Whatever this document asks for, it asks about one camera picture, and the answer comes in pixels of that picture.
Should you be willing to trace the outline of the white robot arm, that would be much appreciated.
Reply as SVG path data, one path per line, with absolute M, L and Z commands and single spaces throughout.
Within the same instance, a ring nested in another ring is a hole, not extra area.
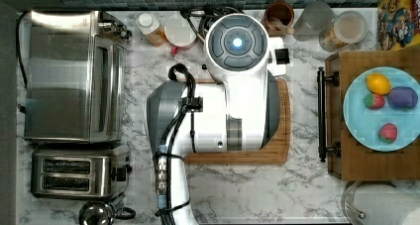
M 146 102 L 161 225 L 198 225 L 187 155 L 259 151 L 280 122 L 279 90 L 269 71 L 275 56 L 258 20 L 241 13 L 219 18 L 206 35 L 204 53 L 211 82 L 197 82 L 177 63 Z

